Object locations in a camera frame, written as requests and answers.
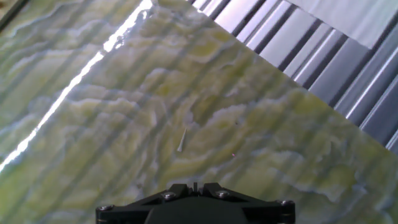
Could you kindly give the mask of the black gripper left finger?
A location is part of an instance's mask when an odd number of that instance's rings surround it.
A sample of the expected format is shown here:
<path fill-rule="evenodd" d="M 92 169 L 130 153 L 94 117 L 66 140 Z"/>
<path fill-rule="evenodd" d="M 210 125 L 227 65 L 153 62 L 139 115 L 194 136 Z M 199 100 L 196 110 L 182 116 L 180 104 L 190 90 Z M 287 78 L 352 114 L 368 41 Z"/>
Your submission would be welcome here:
<path fill-rule="evenodd" d="M 171 202 L 186 198 L 189 195 L 190 188 L 187 184 L 173 184 L 169 189 L 128 205 L 102 205 L 97 207 L 95 210 L 95 223 L 145 223 L 149 213 L 154 208 L 168 205 Z"/>

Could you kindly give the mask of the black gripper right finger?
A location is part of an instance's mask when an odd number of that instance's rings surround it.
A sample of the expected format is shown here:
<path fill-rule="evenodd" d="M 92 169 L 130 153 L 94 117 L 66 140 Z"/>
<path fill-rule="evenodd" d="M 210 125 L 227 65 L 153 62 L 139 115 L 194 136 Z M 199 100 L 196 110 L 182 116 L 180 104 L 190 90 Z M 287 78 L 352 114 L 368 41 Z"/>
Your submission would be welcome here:
<path fill-rule="evenodd" d="M 222 187 L 218 183 L 207 183 L 201 195 L 237 206 L 249 223 L 295 223 L 295 202 L 292 200 L 264 201 Z"/>

